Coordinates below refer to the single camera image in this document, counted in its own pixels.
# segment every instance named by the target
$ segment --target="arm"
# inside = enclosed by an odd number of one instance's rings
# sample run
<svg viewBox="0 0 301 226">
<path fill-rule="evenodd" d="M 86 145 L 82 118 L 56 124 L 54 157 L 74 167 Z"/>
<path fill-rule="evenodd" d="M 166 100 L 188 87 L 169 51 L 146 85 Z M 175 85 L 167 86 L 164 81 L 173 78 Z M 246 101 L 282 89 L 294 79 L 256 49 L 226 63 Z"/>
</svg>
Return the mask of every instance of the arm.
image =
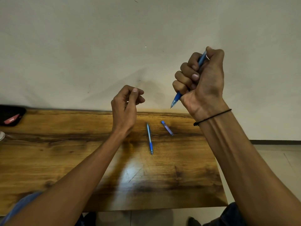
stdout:
<svg viewBox="0 0 301 226">
<path fill-rule="evenodd" d="M 199 73 L 194 53 L 181 66 L 173 83 L 176 91 L 185 93 L 192 83 L 195 90 L 182 96 L 181 101 L 198 122 L 228 110 L 222 99 L 224 73 L 222 50 L 207 47 L 206 60 Z M 301 202 L 276 177 L 254 146 L 232 112 L 200 123 L 231 193 L 249 225 L 301 225 Z"/>
<path fill-rule="evenodd" d="M 5 226 L 74 226 L 117 149 L 133 128 L 137 116 L 136 104 L 145 101 L 140 94 L 143 94 L 140 89 L 123 87 L 111 102 L 113 129 L 109 138 L 54 186 L 24 207 Z"/>
</svg>

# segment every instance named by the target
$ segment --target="red tag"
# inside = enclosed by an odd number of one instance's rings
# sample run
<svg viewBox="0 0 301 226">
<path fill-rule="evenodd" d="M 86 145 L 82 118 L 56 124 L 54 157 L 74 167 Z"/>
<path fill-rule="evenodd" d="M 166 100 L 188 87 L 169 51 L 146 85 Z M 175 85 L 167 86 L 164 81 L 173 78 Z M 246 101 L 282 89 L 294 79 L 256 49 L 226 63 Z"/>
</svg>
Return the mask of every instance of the red tag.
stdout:
<svg viewBox="0 0 301 226">
<path fill-rule="evenodd" d="M 20 114 L 17 114 L 15 116 L 11 117 L 11 118 L 8 118 L 6 121 L 4 121 L 4 123 L 5 124 L 10 124 L 11 122 L 14 122 L 18 118 L 19 115 Z"/>
</svg>

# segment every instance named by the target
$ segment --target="hand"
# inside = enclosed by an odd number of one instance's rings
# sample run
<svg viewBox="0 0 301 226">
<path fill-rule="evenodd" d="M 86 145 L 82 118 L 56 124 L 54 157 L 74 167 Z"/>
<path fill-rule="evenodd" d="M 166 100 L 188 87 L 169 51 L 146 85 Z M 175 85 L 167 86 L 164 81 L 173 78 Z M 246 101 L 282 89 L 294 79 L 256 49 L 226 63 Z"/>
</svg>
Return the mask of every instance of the hand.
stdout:
<svg viewBox="0 0 301 226">
<path fill-rule="evenodd" d="M 222 98 L 224 51 L 211 47 L 206 51 L 209 60 L 205 59 L 200 69 L 198 59 L 202 54 L 195 52 L 188 63 L 181 65 L 181 71 L 175 73 L 177 80 L 172 83 L 175 91 L 183 95 L 180 101 L 196 121 L 228 109 Z"/>
<path fill-rule="evenodd" d="M 113 112 L 113 132 L 121 132 L 126 137 L 135 125 L 136 105 L 145 102 L 144 91 L 125 85 L 111 101 Z"/>
</svg>

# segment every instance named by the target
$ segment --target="forearm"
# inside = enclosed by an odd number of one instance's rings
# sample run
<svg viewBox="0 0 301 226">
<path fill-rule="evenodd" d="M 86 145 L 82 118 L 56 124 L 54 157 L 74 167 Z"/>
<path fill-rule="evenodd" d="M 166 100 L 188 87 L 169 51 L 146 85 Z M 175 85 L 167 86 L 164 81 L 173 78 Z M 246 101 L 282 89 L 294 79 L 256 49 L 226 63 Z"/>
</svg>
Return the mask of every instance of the forearm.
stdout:
<svg viewBox="0 0 301 226">
<path fill-rule="evenodd" d="M 217 111 L 227 110 L 224 103 Z M 250 225 L 301 225 L 301 203 L 275 176 L 232 112 L 200 123 L 231 193 Z"/>
<path fill-rule="evenodd" d="M 103 145 L 6 225 L 75 225 L 123 137 L 124 133 L 112 133 Z"/>
</svg>

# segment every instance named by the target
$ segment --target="wooden table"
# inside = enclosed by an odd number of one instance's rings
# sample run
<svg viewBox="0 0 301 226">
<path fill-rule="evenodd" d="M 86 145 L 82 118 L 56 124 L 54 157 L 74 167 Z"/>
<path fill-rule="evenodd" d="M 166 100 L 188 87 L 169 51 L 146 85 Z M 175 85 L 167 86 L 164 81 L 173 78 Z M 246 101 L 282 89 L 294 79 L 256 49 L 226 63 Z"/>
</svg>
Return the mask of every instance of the wooden table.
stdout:
<svg viewBox="0 0 301 226">
<path fill-rule="evenodd" d="M 186 114 L 139 113 L 85 211 L 226 206 L 216 160 L 193 122 Z M 16 127 L 0 126 L 7 134 L 0 141 L 0 215 L 62 178 L 106 140 L 111 127 L 109 112 L 63 110 L 28 110 Z"/>
</svg>

